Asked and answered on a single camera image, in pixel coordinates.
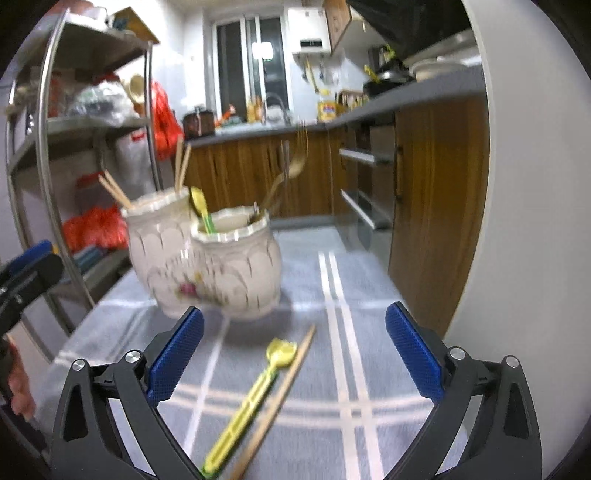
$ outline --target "countertop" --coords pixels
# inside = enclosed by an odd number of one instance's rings
[[[470,95],[485,95],[486,85],[482,66],[478,65],[457,72],[440,75],[422,82],[412,82],[407,85],[389,90],[371,99],[365,105],[358,107],[340,117],[326,123],[310,123],[308,131],[327,131],[342,127],[346,124],[367,121],[384,113],[393,112],[400,108]],[[215,135],[191,140],[188,143],[193,148],[215,145],[226,141],[246,140],[248,138],[267,137],[295,132],[297,125],[240,124],[234,127],[222,128]]]

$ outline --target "metal screw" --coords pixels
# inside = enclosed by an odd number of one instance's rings
[[[466,358],[466,352],[457,346],[449,350],[449,354],[456,360],[464,360]]]
[[[72,364],[72,370],[75,372],[79,372],[80,370],[82,370],[84,368],[84,366],[86,365],[86,362],[84,360],[76,360],[73,364]]]
[[[511,368],[517,368],[519,366],[519,360],[517,360],[514,356],[508,356],[505,359],[505,362],[507,362],[507,365],[509,365]]]
[[[139,360],[141,356],[142,354],[139,353],[137,350],[132,350],[128,352],[127,355],[125,355],[125,361],[129,364],[134,364]]]

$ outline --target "gray checkered tablecloth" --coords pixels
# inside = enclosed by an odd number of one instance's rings
[[[299,342],[317,332],[309,354],[246,474],[248,479],[382,480],[410,445],[432,403],[418,395],[384,326],[400,294],[376,259],[364,252],[284,256],[279,308],[254,322],[204,312],[205,334],[173,397],[158,410],[198,467],[244,395],[265,368],[265,350],[278,337]],[[53,428],[70,364],[118,361],[144,349],[175,324],[130,272],[85,318],[35,390],[37,417]],[[281,383],[280,373],[274,387]],[[129,454],[151,472],[121,405],[113,409]],[[462,429],[442,469],[457,463]],[[240,448],[234,454],[235,461]],[[221,478],[229,475],[232,461]]]

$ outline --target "wooden chopstick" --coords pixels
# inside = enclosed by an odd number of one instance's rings
[[[183,137],[180,135],[177,138],[177,156],[174,162],[174,190],[178,193],[181,186],[178,184],[180,173],[181,173],[181,156],[183,155]]]
[[[108,170],[105,170],[105,179],[111,184],[113,189],[119,193],[120,197],[125,199],[125,204],[129,204],[131,206],[131,201],[127,198],[127,195],[123,191],[123,189],[119,186],[119,184],[115,181],[115,179],[111,176]]]
[[[185,151],[185,156],[183,158],[183,166],[181,168],[181,174],[180,177],[178,179],[178,189],[182,189],[183,185],[184,185],[184,178],[185,175],[187,174],[187,167],[189,166],[189,157],[191,156],[191,145],[187,146],[187,149]]]
[[[283,383],[277,392],[277,395],[273,396],[265,417],[261,420],[261,424],[256,429],[251,441],[248,442],[246,449],[238,459],[238,462],[236,463],[236,466],[229,477],[230,480],[241,480],[246,473],[246,470],[260,448],[262,441],[265,439],[265,436],[271,429],[273,421],[275,420],[275,417],[277,417],[277,414],[279,413],[279,410],[281,409],[281,406],[283,405],[283,402],[289,393],[294,380],[296,379],[296,375],[300,371],[301,364],[304,362],[304,358],[306,358],[306,354],[310,349],[310,343],[312,342],[312,337],[314,336],[315,332],[316,325],[312,325],[302,340],[299,348],[297,349],[295,359],[291,363],[290,369],[287,371],[287,375],[285,376]]]
[[[123,205],[125,208],[130,209],[131,208],[131,202],[129,201],[129,199],[127,197],[122,197],[112,186],[111,184],[105,180],[105,178],[102,175],[99,175],[99,182],[100,184],[104,187],[104,189],[109,192],[111,194],[111,196],[117,201],[119,202],[121,205]]]

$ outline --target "human hand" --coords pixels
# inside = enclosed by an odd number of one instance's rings
[[[22,364],[22,357],[17,346],[8,340],[12,355],[12,371],[8,375],[8,386],[12,390],[12,411],[16,415],[22,415],[26,420],[31,420],[35,413],[35,401],[31,395],[29,377]]]

